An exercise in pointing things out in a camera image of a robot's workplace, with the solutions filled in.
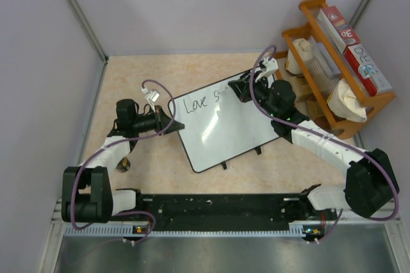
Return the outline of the white whiteboard black frame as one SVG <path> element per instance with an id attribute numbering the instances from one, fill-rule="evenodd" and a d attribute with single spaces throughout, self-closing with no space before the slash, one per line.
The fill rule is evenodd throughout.
<path id="1" fill-rule="evenodd" d="M 242 74 L 180 95 L 168 103 L 175 120 L 185 125 L 178 134 L 195 173 L 224 165 L 254 149 L 260 152 L 262 145 L 278 139 L 270 120 L 252 101 L 241 103 L 232 89 L 220 97 L 214 94 Z"/>

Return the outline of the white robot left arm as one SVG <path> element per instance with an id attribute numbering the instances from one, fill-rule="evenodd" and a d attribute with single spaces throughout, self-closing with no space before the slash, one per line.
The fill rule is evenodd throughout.
<path id="1" fill-rule="evenodd" d="M 117 118 L 103 145 L 89 159 L 63 173 L 61 217 L 70 222 L 106 223 L 112 216 L 124 212 L 130 219 L 144 215 L 145 204 L 137 199 L 138 191 L 111 189 L 109 172 L 122 162 L 129 166 L 127 156 L 135 148 L 141 133 L 155 131 L 172 133 L 185 125 L 172 120 L 156 105 L 147 113 L 138 114 L 139 105 L 132 99 L 116 103 Z"/>

